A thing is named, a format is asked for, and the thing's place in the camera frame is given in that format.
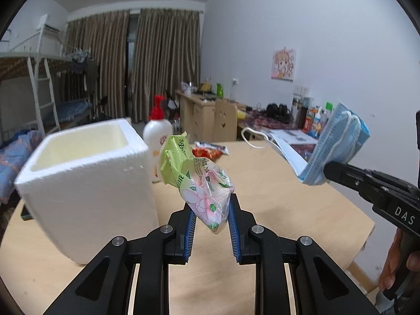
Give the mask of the person's right hand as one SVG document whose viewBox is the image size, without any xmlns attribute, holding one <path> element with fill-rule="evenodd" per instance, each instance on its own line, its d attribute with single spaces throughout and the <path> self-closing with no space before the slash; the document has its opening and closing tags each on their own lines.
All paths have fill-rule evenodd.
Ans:
<svg viewBox="0 0 420 315">
<path fill-rule="evenodd" d="M 379 275 L 379 290 L 383 292 L 386 289 L 390 289 L 395 281 L 395 275 L 397 268 L 400 265 L 400 243 L 402 240 L 403 232 L 401 229 L 397 229 L 393 242 L 389 248 L 387 259 L 385 260 L 384 267 L 381 274 Z"/>
</svg>

